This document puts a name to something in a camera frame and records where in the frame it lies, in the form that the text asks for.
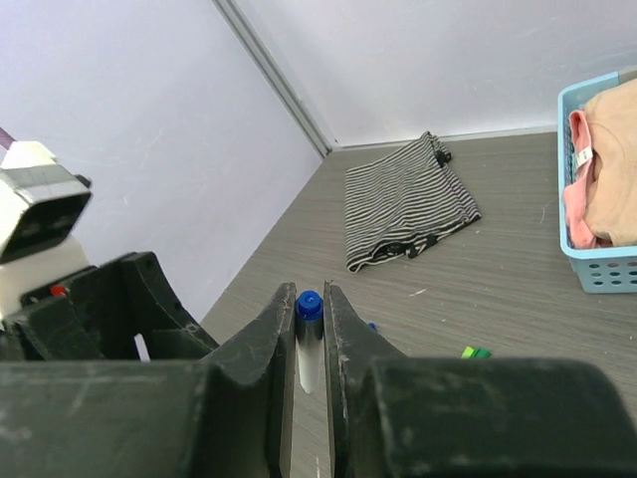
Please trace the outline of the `blue pen cap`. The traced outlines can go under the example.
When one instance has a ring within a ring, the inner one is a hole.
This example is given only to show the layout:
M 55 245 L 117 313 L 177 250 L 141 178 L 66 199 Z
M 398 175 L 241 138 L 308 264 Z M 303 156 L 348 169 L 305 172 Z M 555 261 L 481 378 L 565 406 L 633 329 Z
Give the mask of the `blue pen cap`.
M 319 343 L 323 333 L 323 299 L 312 290 L 302 292 L 295 303 L 296 335 L 301 347 Z

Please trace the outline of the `lime green pen cap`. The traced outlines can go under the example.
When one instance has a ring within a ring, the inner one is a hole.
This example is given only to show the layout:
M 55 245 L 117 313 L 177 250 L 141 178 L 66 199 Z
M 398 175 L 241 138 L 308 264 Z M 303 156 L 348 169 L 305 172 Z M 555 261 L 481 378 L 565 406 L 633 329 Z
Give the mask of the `lime green pen cap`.
M 492 352 L 484 348 L 465 347 L 461 353 L 462 359 L 488 359 Z

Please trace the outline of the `white pen blue end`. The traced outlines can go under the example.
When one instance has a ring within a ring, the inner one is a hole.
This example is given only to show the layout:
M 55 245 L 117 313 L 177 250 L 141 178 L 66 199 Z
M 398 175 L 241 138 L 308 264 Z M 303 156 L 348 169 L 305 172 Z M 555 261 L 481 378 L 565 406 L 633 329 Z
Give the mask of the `white pen blue end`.
M 298 348 L 299 379 L 302 389 L 312 394 L 319 386 L 322 342 Z

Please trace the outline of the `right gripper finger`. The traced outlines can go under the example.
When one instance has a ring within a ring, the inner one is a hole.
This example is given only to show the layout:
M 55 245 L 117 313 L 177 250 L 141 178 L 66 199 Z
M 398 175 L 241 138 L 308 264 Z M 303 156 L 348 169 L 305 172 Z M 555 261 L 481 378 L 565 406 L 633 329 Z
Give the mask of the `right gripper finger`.
M 201 360 L 8 362 L 5 477 L 286 477 L 296 287 Z
M 611 380 L 562 358 L 411 358 L 323 289 L 335 477 L 632 477 Z

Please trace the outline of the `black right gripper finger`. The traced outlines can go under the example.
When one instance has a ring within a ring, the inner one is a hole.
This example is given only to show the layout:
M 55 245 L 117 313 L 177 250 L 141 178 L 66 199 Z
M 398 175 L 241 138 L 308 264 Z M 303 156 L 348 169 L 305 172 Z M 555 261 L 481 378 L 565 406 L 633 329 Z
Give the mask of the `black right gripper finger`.
M 193 319 L 152 252 L 130 253 L 69 279 L 69 300 L 107 359 L 202 359 L 218 343 Z
M 106 303 L 26 293 L 3 320 L 1 360 L 100 360 Z

